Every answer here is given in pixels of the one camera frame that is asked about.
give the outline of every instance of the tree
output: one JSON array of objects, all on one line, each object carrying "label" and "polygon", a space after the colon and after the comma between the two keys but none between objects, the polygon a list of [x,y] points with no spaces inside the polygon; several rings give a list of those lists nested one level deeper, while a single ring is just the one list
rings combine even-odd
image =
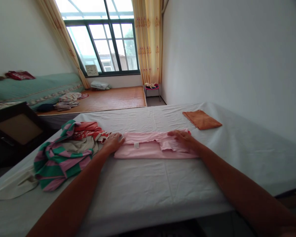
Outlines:
[{"label": "tree", "polygon": [[[125,38],[133,38],[134,37],[133,30],[129,29],[124,37]],[[135,50],[134,40],[125,40],[125,50],[126,50],[127,56],[135,56],[136,50]]]}]

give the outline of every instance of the white wall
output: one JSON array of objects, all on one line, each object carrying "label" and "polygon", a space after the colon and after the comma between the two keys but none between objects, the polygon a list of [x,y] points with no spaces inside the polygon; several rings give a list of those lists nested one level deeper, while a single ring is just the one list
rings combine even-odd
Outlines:
[{"label": "white wall", "polygon": [[140,75],[91,77],[87,80],[89,83],[91,83],[92,81],[106,82],[109,83],[113,88],[142,86]]},{"label": "white wall", "polygon": [[296,143],[296,0],[169,0],[162,96],[211,101]]},{"label": "white wall", "polygon": [[0,75],[26,70],[32,75],[73,72],[34,0],[0,0]]}]

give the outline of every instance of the window frame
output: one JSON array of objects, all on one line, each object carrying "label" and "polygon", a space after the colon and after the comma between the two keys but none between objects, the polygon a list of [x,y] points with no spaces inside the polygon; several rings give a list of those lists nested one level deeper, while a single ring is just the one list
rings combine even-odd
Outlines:
[{"label": "window frame", "polygon": [[[82,61],[81,61],[81,59],[79,57],[79,54],[77,54],[77,49],[76,49],[75,45],[73,44],[73,47],[75,49],[75,52],[77,54],[77,58],[78,58],[78,61],[79,61],[79,64],[80,64],[80,68],[81,68],[81,70],[82,70],[82,72],[83,72],[83,74],[85,75],[86,78],[88,78],[88,77],[104,77],[104,76],[139,75],[140,74],[140,69],[139,69],[137,43],[136,43],[136,36],[135,36],[135,21],[134,21],[133,18],[130,18],[130,19],[111,19],[106,0],[103,0],[103,1],[104,1],[104,4],[105,4],[106,14],[107,14],[107,17],[108,17],[107,19],[79,19],[79,20],[63,19],[63,21],[65,22],[66,27],[70,27],[70,26],[85,26],[86,27],[86,29],[88,31],[88,34],[89,34],[89,37],[90,37],[90,40],[91,40],[91,43],[92,43],[92,46],[93,46],[93,49],[94,49],[94,52],[95,52],[95,55],[96,55],[96,58],[97,58],[97,60],[99,62],[99,65],[100,65],[101,72],[99,72],[98,76],[88,76],[87,73],[86,73],[85,66],[82,64]],[[121,62],[120,62],[120,58],[119,58],[119,53],[118,53],[118,49],[117,49],[117,44],[116,44],[116,38],[115,38],[115,34],[114,34],[114,29],[113,29],[113,24],[119,24],[120,28],[121,28],[122,38],[118,38],[118,40],[123,41],[125,60],[126,60],[127,68],[129,68],[129,66],[128,66],[127,54],[126,54],[126,49],[125,49],[125,40],[132,40],[132,39],[134,40],[136,62],[137,62],[137,70],[124,70],[124,71],[122,70],[122,66],[121,66]],[[124,37],[123,32],[122,32],[121,24],[131,24],[132,25],[132,27],[133,27],[133,37],[134,38],[125,38]],[[111,33],[111,39],[109,39],[107,37],[107,35],[106,35],[106,39],[94,39],[93,36],[92,36],[91,30],[90,30],[90,25],[103,25],[105,35],[106,35],[106,30],[105,30],[104,25],[108,25],[110,33]],[[104,71],[104,66],[102,65],[102,61],[100,59],[100,56],[98,54],[98,51],[97,51],[97,48],[96,48],[96,45],[95,45],[95,42],[94,42],[95,40],[106,40],[107,41],[109,51],[110,51],[110,56],[111,56],[111,59],[113,60],[110,45],[109,45],[109,40],[112,40],[114,51],[115,51],[115,58],[116,58],[118,68],[115,68],[114,62],[113,62],[113,65],[111,65],[111,67],[113,67],[116,71],[110,71],[110,72],[105,72]]]}]

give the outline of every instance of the person's left hand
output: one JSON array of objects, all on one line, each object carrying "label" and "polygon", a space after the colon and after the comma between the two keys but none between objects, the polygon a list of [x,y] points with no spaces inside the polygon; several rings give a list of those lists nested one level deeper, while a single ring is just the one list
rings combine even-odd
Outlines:
[{"label": "person's left hand", "polygon": [[120,133],[111,134],[110,137],[104,142],[102,149],[110,154],[117,151],[125,141],[125,138],[119,140],[120,136],[122,136]]}]

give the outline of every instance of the clothing label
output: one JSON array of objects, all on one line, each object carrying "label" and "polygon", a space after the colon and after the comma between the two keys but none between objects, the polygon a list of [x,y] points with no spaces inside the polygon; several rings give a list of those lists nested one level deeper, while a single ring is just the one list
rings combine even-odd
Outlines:
[{"label": "clothing label", "polygon": [[134,143],[134,148],[135,148],[135,149],[139,149],[139,142]]}]

